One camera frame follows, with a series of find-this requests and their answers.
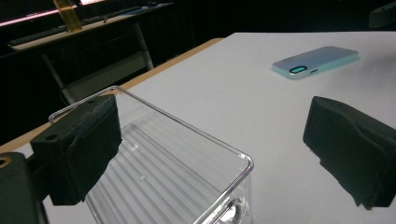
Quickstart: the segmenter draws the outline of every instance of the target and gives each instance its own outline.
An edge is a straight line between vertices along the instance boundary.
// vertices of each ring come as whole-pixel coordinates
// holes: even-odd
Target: black foam block
[[[117,154],[120,121],[114,95],[80,105],[31,141],[50,177],[55,205],[83,201]]]
[[[365,208],[388,207],[396,193],[396,130],[359,110],[314,97],[304,142]]]

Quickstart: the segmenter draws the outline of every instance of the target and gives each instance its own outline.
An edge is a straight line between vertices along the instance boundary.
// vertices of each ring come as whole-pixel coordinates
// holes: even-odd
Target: tabletop
[[[237,33],[129,91],[251,156],[255,223],[396,223],[395,202],[370,211],[356,206],[303,142],[314,96],[396,128],[395,36]],[[276,61],[324,46],[354,49],[360,59],[299,80],[271,70]],[[53,223],[64,216],[65,223],[92,222],[84,203],[67,211],[47,204]]]

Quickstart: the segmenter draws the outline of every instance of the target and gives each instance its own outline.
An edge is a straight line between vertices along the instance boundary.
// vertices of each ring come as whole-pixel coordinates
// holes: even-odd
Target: smartphone
[[[273,63],[272,69],[290,79],[299,79],[358,59],[356,50],[327,46]]]

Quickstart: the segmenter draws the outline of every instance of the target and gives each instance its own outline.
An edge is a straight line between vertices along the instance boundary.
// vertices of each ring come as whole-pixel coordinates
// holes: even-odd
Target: white phone case
[[[299,79],[358,59],[356,50],[327,46],[273,63],[272,69],[287,78]]]

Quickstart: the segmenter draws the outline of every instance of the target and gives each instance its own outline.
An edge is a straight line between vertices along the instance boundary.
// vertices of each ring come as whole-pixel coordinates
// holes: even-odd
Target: transparent box
[[[102,94],[116,96],[122,142],[86,197],[97,223],[253,223],[253,160],[120,87],[49,121]]]

